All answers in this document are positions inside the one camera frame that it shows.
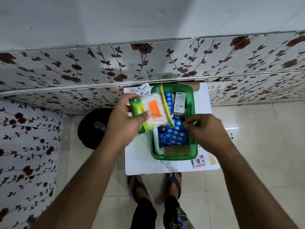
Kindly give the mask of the person's right hand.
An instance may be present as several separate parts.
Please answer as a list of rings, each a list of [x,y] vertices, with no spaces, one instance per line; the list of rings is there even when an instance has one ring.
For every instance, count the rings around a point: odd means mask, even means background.
[[[223,156],[236,147],[225,130],[223,123],[213,114],[195,114],[183,123],[196,123],[198,134],[190,135],[204,150],[216,157]]]

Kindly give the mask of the green packet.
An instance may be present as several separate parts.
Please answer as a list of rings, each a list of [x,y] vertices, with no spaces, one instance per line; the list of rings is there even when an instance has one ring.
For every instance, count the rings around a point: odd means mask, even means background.
[[[129,100],[132,117],[137,117],[145,112],[142,97]]]

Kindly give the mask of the person's right forearm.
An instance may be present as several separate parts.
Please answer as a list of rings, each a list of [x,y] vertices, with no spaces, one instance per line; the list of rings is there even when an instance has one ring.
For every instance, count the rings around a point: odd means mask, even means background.
[[[221,166],[239,229],[299,229],[232,142],[206,150]]]

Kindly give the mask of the brown bandage roll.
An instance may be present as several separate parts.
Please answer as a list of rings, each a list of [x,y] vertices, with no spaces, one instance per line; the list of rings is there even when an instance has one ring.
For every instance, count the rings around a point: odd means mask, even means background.
[[[181,156],[189,156],[189,155],[190,155],[190,147],[188,145],[164,147],[165,157],[181,157]]]

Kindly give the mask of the green plastic basket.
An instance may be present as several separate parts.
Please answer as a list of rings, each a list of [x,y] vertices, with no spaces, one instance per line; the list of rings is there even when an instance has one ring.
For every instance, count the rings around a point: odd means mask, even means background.
[[[185,101],[185,114],[183,117],[172,117],[176,119],[180,119],[182,122],[189,118],[190,116],[195,114],[195,102],[194,102],[194,95],[193,95],[193,89],[189,85],[184,84],[164,84],[163,85],[164,92],[173,92],[176,94],[176,92],[185,92],[186,93],[186,101]],[[190,155],[189,156],[181,156],[181,157],[165,157],[161,155],[155,154],[154,151],[154,141],[153,141],[153,135],[152,132],[150,134],[151,136],[151,155],[154,159],[160,160],[160,161],[184,161],[184,160],[192,160],[197,157],[198,155],[198,148],[197,143],[194,139],[190,138],[188,136],[188,142],[186,145],[190,147]]]

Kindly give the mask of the silver blister pack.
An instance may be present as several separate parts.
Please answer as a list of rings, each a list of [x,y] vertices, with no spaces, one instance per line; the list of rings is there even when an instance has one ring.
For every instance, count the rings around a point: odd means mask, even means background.
[[[137,94],[139,96],[145,96],[151,93],[151,86],[149,83],[144,83],[141,86],[132,89],[131,93]]]

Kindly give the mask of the narrow blue blister pack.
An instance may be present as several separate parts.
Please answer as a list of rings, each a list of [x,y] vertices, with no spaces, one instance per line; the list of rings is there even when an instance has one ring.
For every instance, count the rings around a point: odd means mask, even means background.
[[[171,115],[171,117],[173,117],[175,94],[173,92],[166,92],[165,98],[166,98],[166,102],[168,104],[170,115]]]

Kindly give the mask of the white cartoon print card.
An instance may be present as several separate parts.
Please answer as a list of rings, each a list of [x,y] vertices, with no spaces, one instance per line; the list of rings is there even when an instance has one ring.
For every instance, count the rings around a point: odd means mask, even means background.
[[[204,167],[206,165],[204,155],[198,153],[197,157],[192,160],[194,169]]]

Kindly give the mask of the brown cardboard piece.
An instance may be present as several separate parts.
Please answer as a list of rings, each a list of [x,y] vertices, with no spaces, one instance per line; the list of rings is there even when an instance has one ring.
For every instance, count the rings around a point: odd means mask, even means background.
[[[197,92],[200,89],[200,82],[199,81],[178,82],[177,84],[189,85],[189,86],[192,87],[193,92]]]

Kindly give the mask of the person's right sandal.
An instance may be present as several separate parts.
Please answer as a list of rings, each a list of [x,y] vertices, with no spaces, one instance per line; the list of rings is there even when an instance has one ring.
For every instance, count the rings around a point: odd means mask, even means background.
[[[166,181],[165,198],[174,196],[178,200],[181,196],[182,173],[168,173]]]

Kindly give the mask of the person's sandal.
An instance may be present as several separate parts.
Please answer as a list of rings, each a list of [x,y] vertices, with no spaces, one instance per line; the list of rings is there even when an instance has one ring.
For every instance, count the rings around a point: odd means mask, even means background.
[[[166,181],[165,198],[174,196],[178,200],[181,196],[182,173],[168,173]]]
[[[136,203],[139,203],[142,198],[150,201],[149,194],[140,175],[128,176],[127,183]]]

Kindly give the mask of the person's left sandal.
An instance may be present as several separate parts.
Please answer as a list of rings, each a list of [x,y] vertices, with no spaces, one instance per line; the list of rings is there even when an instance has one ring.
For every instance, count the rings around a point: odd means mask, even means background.
[[[150,201],[149,194],[140,175],[128,176],[127,183],[136,203],[139,203],[142,198]]]

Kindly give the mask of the person's right leg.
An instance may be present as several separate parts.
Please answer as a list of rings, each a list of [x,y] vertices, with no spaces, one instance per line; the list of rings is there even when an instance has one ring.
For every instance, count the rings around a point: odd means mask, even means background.
[[[195,229],[175,196],[168,196],[164,207],[163,225],[165,229]]]

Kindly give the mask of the person's leg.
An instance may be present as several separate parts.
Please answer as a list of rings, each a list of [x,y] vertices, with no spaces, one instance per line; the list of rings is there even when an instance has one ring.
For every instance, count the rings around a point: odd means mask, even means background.
[[[195,229],[175,196],[168,196],[164,207],[163,225],[165,229]]]
[[[155,229],[157,211],[150,200],[141,198],[135,209],[131,229]]]

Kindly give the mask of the person's left leg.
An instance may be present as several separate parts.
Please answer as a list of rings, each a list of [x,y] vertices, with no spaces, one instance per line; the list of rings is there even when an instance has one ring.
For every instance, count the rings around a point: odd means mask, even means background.
[[[141,198],[135,209],[131,229],[155,229],[157,211],[150,200]]]

